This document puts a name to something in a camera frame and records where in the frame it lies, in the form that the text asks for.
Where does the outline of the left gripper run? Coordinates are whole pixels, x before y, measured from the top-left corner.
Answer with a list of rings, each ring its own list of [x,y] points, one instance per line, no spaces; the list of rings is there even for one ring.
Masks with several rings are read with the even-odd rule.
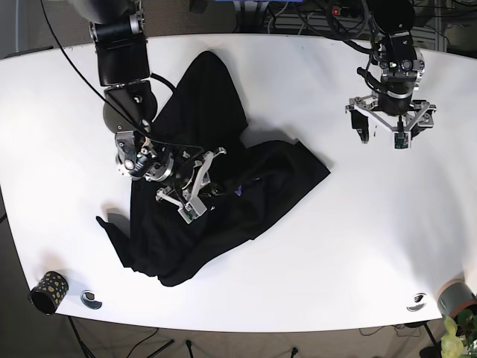
[[[392,135],[396,150],[405,150],[424,130],[434,127],[433,115],[437,107],[426,100],[388,98],[372,92],[351,98],[345,111],[350,114],[352,129],[363,144],[369,143],[370,124],[374,123]]]

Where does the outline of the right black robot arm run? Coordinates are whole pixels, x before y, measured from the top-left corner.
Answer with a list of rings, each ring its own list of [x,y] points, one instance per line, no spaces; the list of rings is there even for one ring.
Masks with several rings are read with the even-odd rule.
[[[132,180],[157,182],[156,200],[175,205],[186,223],[193,222],[207,210],[200,193],[211,187],[212,161],[226,149],[205,151],[200,145],[154,134],[158,106],[150,80],[168,81],[150,70],[140,1],[73,1],[72,5],[89,21],[104,88],[99,97],[104,101],[105,125],[115,135],[118,170]]]

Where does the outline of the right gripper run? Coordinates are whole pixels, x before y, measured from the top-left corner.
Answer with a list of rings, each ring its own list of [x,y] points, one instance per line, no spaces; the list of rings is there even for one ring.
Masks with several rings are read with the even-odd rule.
[[[224,147],[206,151],[188,160],[178,169],[166,187],[156,192],[156,201],[166,201],[177,208],[177,212],[186,223],[192,223],[206,211],[205,203],[199,197],[200,191],[211,184],[209,170],[213,160],[227,154]]]

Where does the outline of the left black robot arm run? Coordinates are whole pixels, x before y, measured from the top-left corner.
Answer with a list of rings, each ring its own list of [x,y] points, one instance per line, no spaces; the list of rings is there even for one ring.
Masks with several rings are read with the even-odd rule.
[[[409,1],[364,1],[363,6],[371,48],[367,65],[357,73],[371,94],[351,98],[345,111],[362,143],[369,142],[374,121],[392,134],[395,149],[409,149],[418,134],[434,126],[437,110],[429,101],[413,98],[425,72],[411,35],[414,7]]]

